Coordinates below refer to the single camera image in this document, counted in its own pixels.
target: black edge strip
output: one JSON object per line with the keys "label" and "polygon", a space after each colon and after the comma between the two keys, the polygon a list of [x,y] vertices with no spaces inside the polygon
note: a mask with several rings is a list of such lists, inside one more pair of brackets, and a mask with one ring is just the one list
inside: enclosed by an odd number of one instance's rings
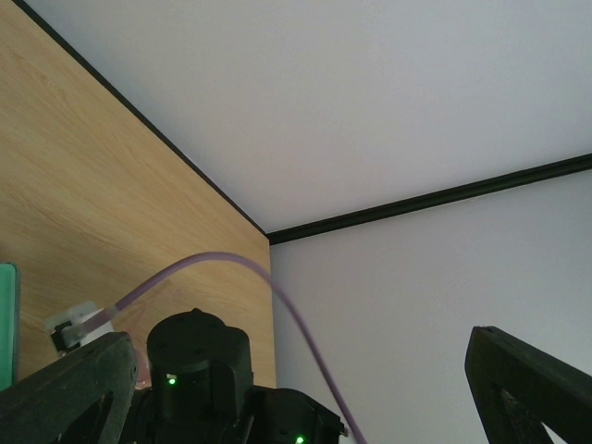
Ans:
{"label": "black edge strip", "polygon": [[274,231],[273,233],[269,233],[267,237],[269,238],[269,243],[271,245],[278,245],[279,243],[296,241],[297,239],[328,233],[329,231],[335,231],[336,229],[354,227],[356,225],[374,222],[387,217],[405,215],[413,211],[424,210],[426,208],[432,208],[443,204],[451,204],[464,199],[471,199],[492,192],[521,187],[529,183],[558,178],[560,176],[566,176],[588,169],[592,169],[592,154],[584,154],[571,159],[561,160],[560,162],[536,166],[534,168],[523,169],[503,176],[497,176],[492,179],[479,180],[478,182],[448,188],[447,190],[430,192],[429,194],[405,199],[403,201],[386,203],[365,210],[354,211],[347,215],[330,217],[310,224]]}
{"label": "black edge strip", "polygon": [[15,5],[17,5],[20,9],[22,9],[25,14],[27,14],[37,25],[44,30],[52,39],[55,40],[57,44],[59,44],[70,56],[72,56],[78,63],[82,65],[84,69],[86,69],[89,74],[91,74],[99,83],[101,83],[110,93],[112,93],[119,102],[124,105],[128,110],[133,114],[137,119],[143,123],[148,130],[150,130],[158,139],[161,140],[168,148],[170,148],[173,153],[175,153],[178,157],[181,158],[185,164],[195,171],[200,178],[205,180],[205,182],[212,187],[216,192],[222,196],[232,207],[237,210],[245,219],[247,219],[251,224],[257,228],[262,234],[265,234],[263,229],[259,227],[250,217],[247,215],[242,209],[232,201],[222,190],[218,188],[218,186],[208,178],[203,171],[198,168],[190,159],[187,157],[173,142],[171,142],[167,136],[165,136],[158,128],[152,124],[148,118],[144,114],[142,114],[131,102],[126,99],[121,92],[119,92],[109,81],[101,75],[99,71],[97,71],[82,55],[80,55],[61,35],[54,30],[49,23],[41,18],[39,14],[37,14],[24,0],[12,0]]}

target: green container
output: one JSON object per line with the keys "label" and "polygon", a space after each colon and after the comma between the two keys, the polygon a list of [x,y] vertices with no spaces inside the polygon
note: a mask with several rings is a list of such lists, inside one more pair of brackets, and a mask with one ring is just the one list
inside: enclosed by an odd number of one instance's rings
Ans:
{"label": "green container", "polygon": [[0,263],[0,390],[17,382],[19,279],[16,265]]}

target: light wood panel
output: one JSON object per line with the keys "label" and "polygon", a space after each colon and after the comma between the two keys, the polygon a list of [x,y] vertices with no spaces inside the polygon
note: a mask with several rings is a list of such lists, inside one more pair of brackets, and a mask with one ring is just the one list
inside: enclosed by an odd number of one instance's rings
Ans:
{"label": "light wood panel", "polygon": [[[0,260],[22,272],[20,377],[56,358],[43,320],[71,305],[111,304],[207,250],[269,267],[264,235],[17,6],[0,16]],[[116,327],[144,342],[193,307],[244,329],[256,383],[275,385],[270,290],[239,265],[178,273]]]}

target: cable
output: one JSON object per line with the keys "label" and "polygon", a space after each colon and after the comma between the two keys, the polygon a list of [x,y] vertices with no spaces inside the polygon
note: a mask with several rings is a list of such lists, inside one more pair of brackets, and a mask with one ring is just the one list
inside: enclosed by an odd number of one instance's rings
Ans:
{"label": "cable", "polygon": [[146,291],[154,287],[156,284],[161,282],[163,279],[166,279],[174,273],[177,273],[182,268],[185,268],[188,265],[197,264],[203,261],[230,261],[237,264],[241,264],[251,269],[255,274],[257,274],[260,278],[262,278],[269,284],[273,292],[275,292],[279,299],[284,303],[284,305],[286,305],[286,308],[288,308],[288,311],[290,312],[292,318],[296,322],[296,325],[302,332],[302,335],[304,336],[304,339],[306,340],[306,343],[308,344],[308,347],[311,350],[311,353],[313,354],[314,359],[316,360],[316,363],[319,369],[321,370],[323,377],[325,378],[325,381],[327,382],[329,390],[331,390],[333,398],[335,398],[335,401],[337,402],[339,409],[343,413],[346,422],[349,424],[350,430],[353,436],[355,437],[356,441],[358,442],[358,444],[367,444],[362,430],[360,430],[360,427],[353,418],[352,411],[347,406],[345,399],[341,395],[341,392],[339,391],[337,384],[335,383],[335,379],[329,372],[327,364],[325,363],[325,360],[321,355],[321,351],[319,351],[316,342],[313,339],[311,331],[304,322],[302,315],[294,305],[293,301],[290,299],[286,291],[284,291],[276,282],[272,280],[271,275],[267,272],[267,270],[265,270],[255,261],[252,261],[251,259],[248,259],[239,254],[225,252],[206,252],[193,254],[184,259],[181,259],[180,261],[177,261],[176,263],[171,264],[167,268],[159,271],[154,276],[148,278],[146,281],[144,281],[142,284],[140,284],[137,288],[132,290],[126,296],[121,298],[121,300],[116,302],[111,307],[105,308],[104,310],[97,313],[95,316],[86,320],[82,324],[77,324],[76,326],[70,327],[68,329],[69,331],[67,331],[67,329],[65,328],[63,330],[64,339],[66,340],[68,337],[70,340],[74,340],[78,336],[86,336],[88,333],[97,329],[105,322],[110,321],[117,313],[124,310],[128,305],[130,305],[132,302],[134,302],[136,299],[138,299],[140,296],[142,296]]}

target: white panel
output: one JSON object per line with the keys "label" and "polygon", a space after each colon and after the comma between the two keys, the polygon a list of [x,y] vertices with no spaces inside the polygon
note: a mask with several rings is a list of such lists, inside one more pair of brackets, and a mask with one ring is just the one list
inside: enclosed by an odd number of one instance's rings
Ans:
{"label": "white panel", "polygon": [[[471,329],[592,375],[591,233],[586,172],[281,244],[272,269],[369,442],[486,443],[463,369]],[[278,384],[335,408],[278,303],[275,326]]]}
{"label": "white panel", "polygon": [[592,143],[589,1],[28,3],[266,230]]}

